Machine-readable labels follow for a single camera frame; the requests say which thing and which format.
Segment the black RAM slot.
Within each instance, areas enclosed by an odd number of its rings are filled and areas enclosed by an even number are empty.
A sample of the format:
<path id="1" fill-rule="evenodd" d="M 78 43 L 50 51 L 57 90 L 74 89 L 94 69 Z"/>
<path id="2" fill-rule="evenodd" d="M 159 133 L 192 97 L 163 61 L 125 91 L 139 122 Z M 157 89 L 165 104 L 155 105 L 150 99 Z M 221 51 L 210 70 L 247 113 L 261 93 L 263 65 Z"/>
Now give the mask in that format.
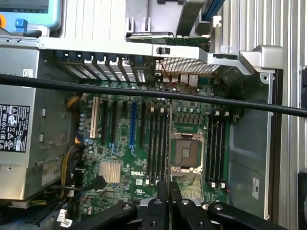
<path id="1" fill-rule="evenodd" d="M 156 174 L 156 146 L 157 146 L 157 129 L 158 129 L 158 114 L 154 113 L 154 133 L 153 133 L 153 159 L 152 159 L 152 184 L 155 184 L 155 174 Z"/>
<path id="2" fill-rule="evenodd" d="M 168 115 L 167 115 L 167 111 L 165 111 L 165 131 L 164 131 L 164 169 L 163 169 L 163 176 L 164 176 L 164 180 L 166 181 L 167 178 L 167 127 L 168 127 Z"/>
<path id="3" fill-rule="evenodd" d="M 223 117 L 223 180 L 224 189 L 228 187 L 228 160 L 229 160 L 229 117 Z"/>
<path id="4" fill-rule="evenodd" d="M 208 117 L 208 132 L 207 132 L 207 159 L 206 159 L 206 182 L 210 180 L 210 173 L 211 173 L 211 128 L 212 128 L 212 117 Z"/>
<path id="5" fill-rule="evenodd" d="M 216 160 L 216 128 L 218 125 L 218 120 L 214 117 L 214 128 L 213 128 L 213 170 L 212 170 L 212 187 L 215 187 L 215 160 Z"/>
<path id="6" fill-rule="evenodd" d="M 218 118 L 219 124 L 218 124 L 218 167 L 217 167 L 217 177 L 216 180 L 220 181 L 220 168 L 221 168 L 221 145 L 222 145 L 222 128 L 223 123 L 221 121 L 221 116 Z"/>
<path id="7" fill-rule="evenodd" d="M 160 108 L 160 123 L 159 123 L 159 142 L 158 142 L 158 146 L 159 146 L 159 151 L 158 151 L 158 175 L 157 178 L 159 179 L 159 181 L 161 180 L 161 155 L 162 155 L 162 141 L 163 141 L 163 113 L 164 113 L 164 108 Z"/>
<path id="8" fill-rule="evenodd" d="M 151 140 L 152 140 L 152 111 L 150 111 L 150 120 L 149 120 L 149 138 L 148 138 L 148 157 L 147 157 L 147 176 L 146 183 L 149 184 L 150 172 L 151 172 Z"/>

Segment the CPU socket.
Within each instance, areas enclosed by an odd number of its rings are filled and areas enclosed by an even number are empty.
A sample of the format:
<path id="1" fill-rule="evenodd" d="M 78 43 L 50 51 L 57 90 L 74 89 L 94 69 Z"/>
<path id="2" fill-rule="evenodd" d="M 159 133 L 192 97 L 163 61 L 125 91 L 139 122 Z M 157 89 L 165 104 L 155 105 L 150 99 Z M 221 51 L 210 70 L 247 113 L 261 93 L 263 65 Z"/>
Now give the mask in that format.
<path id="1" fill-rule="evenodd" d="M 204 132 L 171 135 L 170 170 L 174 177 L 197 177 L 204 170 Z"/>

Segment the silver chipset heat sink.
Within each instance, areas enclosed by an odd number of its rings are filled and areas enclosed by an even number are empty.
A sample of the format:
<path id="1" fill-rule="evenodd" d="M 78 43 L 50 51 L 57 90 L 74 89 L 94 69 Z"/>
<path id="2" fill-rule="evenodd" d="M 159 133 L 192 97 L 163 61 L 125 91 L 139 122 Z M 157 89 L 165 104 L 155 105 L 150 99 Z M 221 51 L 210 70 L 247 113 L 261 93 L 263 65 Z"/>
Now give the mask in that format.
<path id="1" fill-rule="evenodd" d="M 103 161 L 99 163 L 100 176 L 109 184 L 119 184 L 121 175 L 121 163 L 113 161 Z"/>

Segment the green Dell motherboard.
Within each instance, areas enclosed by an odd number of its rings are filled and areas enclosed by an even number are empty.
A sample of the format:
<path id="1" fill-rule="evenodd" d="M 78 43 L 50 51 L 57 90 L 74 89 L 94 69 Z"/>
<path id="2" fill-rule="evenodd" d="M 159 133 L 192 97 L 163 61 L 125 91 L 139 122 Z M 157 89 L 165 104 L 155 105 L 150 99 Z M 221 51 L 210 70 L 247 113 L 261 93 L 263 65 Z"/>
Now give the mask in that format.
<path id="1" fill-rule="evenodd" d="M 90 138 L 90 126 L 92 116 L 93 97 L 100 98 L 97 137 Z M 105 144 L 101 143 L 102 129 L 102 107 L 103 101 L 107 101 L 107 120 L 105 132 Z M 112 127 L 112 103 L 117 101 L 117 125 L 116 137 L 113 144 L 110 143 Z M 127 116 L 122 115 L 122 103 L 128 102 Z M 136 129 L 134 149 L 130 149 L 130 124 L 131 124 L 131 106 L 137 102 Z M 162 141 L 162 159 L 161 159 L 161 180 L 165 181 L 163 176 L 164 169 L 164 131 L 165 131 L 165 111 L 169 110 L 170 99 L 161 97 L 141 97 L 126 95 L 107 95 L 85 93 L 80 101 L 80 122 L 79 132 L 76 141 L 83 143 L 85 149 L 79 157 L 83 174 L 83 186 L 89 186 L 94 178 L 98 176 L 99 163 L 103 161 L 113 161 L 121 163 L 121 175 L 119 184 L 106 185 L 101 190 L 91 189 L 83 192 L 80 199 L 80 213 L 82 215 L 97 214 L 112 205 L 119 202 L 130 202 L 138 205 L 142 199 L 153 198 L 157 195 L 158 175 L 158 151 L 159 151 L 159 123 L 160 108 L 164 108 L 163 113 L 163 141 Z M 140 147 L 141 133 L 141 110 L 142 103 L 146 103 L 145 133 L 144 145 Z M 148 157 L 148 138 L 149 138 L 149 120 L 150 111 L 152 111 L 152 140 L 151 140 L 151 172 L 149 184 L 146 183 L 147 176 L 147 157 Z M 155 184 L 152 184 L 152 159 L 153 159 L 153 136 L 154 136 L 154 113 L 158 114 L 157 146 L 156 146 L 156 174 Z M 208 117 L 212 117 L 211 128 L 211 173 L 210 180 L 206 182 L 206 159 L 207 159 L 207 130 Z M 224 189 L 223 180 L 223 128 L 221 145 L 221 170 L 220 181 L 216 180 L 218 167 L 218 125 L 216 128 L 216 160 L 215 160 L 215 187 L 212 187 L 213 170 L 213 128 L 214 117 L 223 122 L 223 117 L 229 117 L 229 111 L 222 105 L 199 103 L 193 101 L 172 100 L 172 134 L 174 132 L 196 133 L 199 129 L 204 132 L 204 170 L 197 177 L 174 177 L 170 173 L 170 182 L 176 182 L 179 186 L 181 195 L 187 199 L 196 199 L 204 207 L 214 202 L 226 202 L 229 193 L 229 185 Z"/>

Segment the long black expansion slot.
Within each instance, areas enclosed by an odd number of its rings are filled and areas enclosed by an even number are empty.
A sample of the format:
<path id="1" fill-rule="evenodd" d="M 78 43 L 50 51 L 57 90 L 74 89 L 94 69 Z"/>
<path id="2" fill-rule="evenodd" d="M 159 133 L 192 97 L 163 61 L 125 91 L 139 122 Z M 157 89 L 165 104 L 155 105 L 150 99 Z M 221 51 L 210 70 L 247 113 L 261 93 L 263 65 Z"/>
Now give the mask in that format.
<path id="1" fill-rule="evenodd" d="M 141 133 L 140 133 L 140 147 L 144 145 L 144 133 L 145 133 L 145 117 L 146 117 L 146 103 L 142 103 L 141 110 Z"/>
<path id="2" fill-rule="evenodd" d="M 110 139 L 111 144 L 115 142 L 115 137 L 116 137 L 117 111 L 118 111 L 118 103 L 117 101 L 114 101 L 112 103 L 112 127 L 111 127 L 111 139 Z"/>
<path id="3" fill-rule="evenodd" d="M 106 120 L 107 120 L 107 101 L 103 101 L 102 107 L 102 129 L 101 129 L 101 143 L 105 144 Z"/>

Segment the blue expansion slot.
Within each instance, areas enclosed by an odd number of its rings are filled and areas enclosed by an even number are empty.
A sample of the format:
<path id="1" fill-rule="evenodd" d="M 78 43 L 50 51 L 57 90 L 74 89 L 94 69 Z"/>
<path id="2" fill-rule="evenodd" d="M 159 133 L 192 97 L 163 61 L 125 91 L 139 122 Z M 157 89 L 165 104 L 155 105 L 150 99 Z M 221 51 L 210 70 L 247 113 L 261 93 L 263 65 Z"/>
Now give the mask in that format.
<path id="1" fill-rule="evenodd" d="M 136 129 L 137 102 L 133 102 L 131 106 L 131 124 L 130 124 L 130 149 L 134 149 L 135 129 Z"/>

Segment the grey PC case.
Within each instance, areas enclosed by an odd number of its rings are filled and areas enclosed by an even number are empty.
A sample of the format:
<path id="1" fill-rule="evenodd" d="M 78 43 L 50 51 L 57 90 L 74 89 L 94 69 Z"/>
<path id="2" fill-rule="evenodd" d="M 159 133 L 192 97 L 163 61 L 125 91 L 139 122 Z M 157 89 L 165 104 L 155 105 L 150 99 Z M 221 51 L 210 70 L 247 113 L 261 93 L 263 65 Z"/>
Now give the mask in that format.
<path id="1" fill-rule="evenodd" d="M 0 85 L 68 92 L 72 143 L 60 178 L 27 200 L 0 200 L 0 230 L 60 230 L 93 215 L 80 213 L 83 192 L 101 190 L 96 176 L 83 186 L 79 132 L 85 93 L 161 97 L 222 105 L 229 111 L 229 193 L 225 203 L 268 219 L 272 212 L 270 161 L 279 151 L 281 115 L 256 104 L 280 105 L 279 66 L 267 47 L 240 55 L 193 46 L 61 38 L 0 36 Z"/>

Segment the white expansion slot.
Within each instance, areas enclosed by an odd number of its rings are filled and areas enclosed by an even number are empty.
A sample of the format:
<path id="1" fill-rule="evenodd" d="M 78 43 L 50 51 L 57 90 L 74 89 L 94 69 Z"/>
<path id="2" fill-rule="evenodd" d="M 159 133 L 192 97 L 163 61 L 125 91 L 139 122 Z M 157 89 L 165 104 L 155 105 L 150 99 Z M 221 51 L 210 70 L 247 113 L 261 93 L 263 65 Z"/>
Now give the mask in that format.
<path id="1" fill-rule="evenodd" d="M 100 98 L 93 97 L 92 103 L 92 116 L 91 116 L 91 126 L 90 126 L 90 138 L 97 137 L 97 123 L 98 123 L 98 112 L 99 112 Z"/>

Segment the grey power supply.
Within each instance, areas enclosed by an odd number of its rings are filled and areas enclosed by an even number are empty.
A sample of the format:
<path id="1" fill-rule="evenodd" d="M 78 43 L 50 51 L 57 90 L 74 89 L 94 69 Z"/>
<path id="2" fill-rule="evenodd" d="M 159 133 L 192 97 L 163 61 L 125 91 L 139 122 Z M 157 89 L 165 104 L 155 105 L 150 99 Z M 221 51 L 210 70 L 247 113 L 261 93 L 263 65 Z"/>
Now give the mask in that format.
<path id="1" fill-rule="evenodd" d="M 0 85 L 0 200 L 27 200 L 60 178 L 73 137 L 69 96 Z"/>

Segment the green graphics card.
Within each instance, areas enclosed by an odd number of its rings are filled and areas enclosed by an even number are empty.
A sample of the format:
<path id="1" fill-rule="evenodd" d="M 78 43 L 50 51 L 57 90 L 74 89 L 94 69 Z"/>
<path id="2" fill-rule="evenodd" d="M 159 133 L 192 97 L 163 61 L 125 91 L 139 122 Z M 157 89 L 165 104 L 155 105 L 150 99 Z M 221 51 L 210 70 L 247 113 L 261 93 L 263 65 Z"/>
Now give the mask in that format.
<path id="1" fill-rule="evenodd" d="M 126 41 L 153 45 L 193 46 L 209 52 L 214 51 L 214 48 L 211 48 L 213 29 L 220 26 L 221 19 L 214 16 L 210 21 L 197 21 L 194 27 L 199 33 L 198 36 L 175 36 L 172 32 L 134 32 L 126 34 Z"/>

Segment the light blue teach pendant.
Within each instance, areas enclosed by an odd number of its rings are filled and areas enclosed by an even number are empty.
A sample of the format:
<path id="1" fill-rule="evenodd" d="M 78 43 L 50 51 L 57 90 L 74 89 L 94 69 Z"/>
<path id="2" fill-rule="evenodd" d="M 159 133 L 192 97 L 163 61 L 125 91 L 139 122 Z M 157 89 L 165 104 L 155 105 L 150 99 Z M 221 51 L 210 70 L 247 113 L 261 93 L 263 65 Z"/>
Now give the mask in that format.
<path id="1" fill-rule="evenodd" d="M 38 24 L 55 31 L 60 27 L 62 0 L 0 0 L 0 27 L 8 32 L 17 21 Z"/>

